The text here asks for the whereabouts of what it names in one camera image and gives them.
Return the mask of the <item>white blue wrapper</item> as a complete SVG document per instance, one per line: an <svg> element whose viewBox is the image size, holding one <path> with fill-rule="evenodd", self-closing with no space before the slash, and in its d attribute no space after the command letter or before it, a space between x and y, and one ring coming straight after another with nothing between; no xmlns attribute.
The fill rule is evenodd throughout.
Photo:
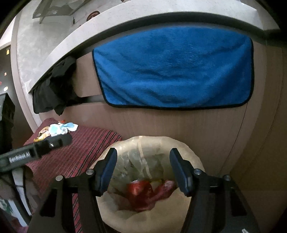
<svg viewBox="0 0 287 233"><path fill-rule="evenodd" d="M58 124L51 124L49 126L49 135L51 137L58 136L58 135L65 135L69 132L75 132L78 129L78 125L72 122L69 123L58 123Z"/></svg>

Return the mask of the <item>black hanging garment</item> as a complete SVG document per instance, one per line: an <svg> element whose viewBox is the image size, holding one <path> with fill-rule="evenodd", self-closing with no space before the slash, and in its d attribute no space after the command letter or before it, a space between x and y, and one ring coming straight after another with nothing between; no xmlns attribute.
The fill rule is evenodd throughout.
<svg viewBox="0 0 287 233"><path fill-rule="evenodd" d="M76 59L67 57L53 67L50 75L32 89L33 111L35 114L54 110L62 115L64 109L79 99L72 85L76 70Z"/></svg>

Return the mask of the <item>red plaid cloth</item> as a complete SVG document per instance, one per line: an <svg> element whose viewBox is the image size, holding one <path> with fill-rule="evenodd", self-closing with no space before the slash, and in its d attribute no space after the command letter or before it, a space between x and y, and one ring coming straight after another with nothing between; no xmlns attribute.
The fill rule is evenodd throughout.
<svg viewBox="0 0 287 233"><path fill-rule="evenodd" d="M115 131L81 125L70 134L71 144L27 164L33 172L33 181L41 199L57 175L70 178L82 174L105 149L122 140L122 136Z"/></svg>

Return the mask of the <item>blue towel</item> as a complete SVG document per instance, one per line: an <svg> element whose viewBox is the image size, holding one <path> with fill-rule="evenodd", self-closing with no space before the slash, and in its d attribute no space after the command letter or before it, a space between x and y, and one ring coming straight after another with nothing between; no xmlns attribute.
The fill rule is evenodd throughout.
<svg viewBox="0 0 287 233"><path fill-rule="evenodd" d="M226 29L150 29L97 46L92 57L105 101L118 108L230 108L254 89L253 42Z"/></svg>

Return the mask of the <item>red plastic bag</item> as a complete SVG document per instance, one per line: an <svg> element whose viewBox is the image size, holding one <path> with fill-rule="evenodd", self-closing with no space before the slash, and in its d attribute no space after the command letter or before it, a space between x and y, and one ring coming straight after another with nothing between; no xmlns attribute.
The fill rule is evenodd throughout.
<svg viewBox="0 0 287 233"><path fill-rule="evenodd" d="M152 208L154 208L157 201L169 198L177 188L176 183L173 180L165 180L164 182L160 181L159 184L157 183L158 182L150 182L154 191L154 195L150 199L150 201L153 203Z"/></svg>

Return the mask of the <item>trash bin with beige liner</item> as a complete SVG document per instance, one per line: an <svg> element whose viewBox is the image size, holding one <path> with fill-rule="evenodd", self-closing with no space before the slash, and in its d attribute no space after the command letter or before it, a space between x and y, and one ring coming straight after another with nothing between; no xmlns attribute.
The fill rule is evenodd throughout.
<svg viewBox="0 0 287 233"><path fill-rule="evenodd" d="M118 232L180 232L191 199L179 188L151 210L136 212L124 197L126 186L147 180L155 188L162 181L174 180L169 160L172 148L194 168L204 170L200 158L186 144L166 136L135 136L111 147L117 151L117 163L107 192L97 198L103 222Z"/></svg>

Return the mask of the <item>yellow crumpled chip bag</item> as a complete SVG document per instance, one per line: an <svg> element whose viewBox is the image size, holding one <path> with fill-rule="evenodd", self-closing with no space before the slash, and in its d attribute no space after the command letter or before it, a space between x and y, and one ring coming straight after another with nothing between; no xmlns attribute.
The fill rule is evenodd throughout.
<svg viewBox="0 0 287 233"><path fill-rule="evenodd" d="M41 129L40 132L38 133L38 137L34 139L34 142L39 142L49 137L50 136L49 129L50 129L49 126L46 126L43 129Z"/></svg>

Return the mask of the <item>red soda can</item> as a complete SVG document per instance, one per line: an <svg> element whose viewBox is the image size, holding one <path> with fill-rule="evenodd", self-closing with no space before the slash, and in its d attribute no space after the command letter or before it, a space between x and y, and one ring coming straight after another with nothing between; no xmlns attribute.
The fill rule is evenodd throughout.
<svg viewBox="0 0 287 233"><path fill-rule="evenodd" d="M135 180L127 185L126 198L135 211L150 210L153 207L150 201L153 195L153 188L147 180Z"/></svg>

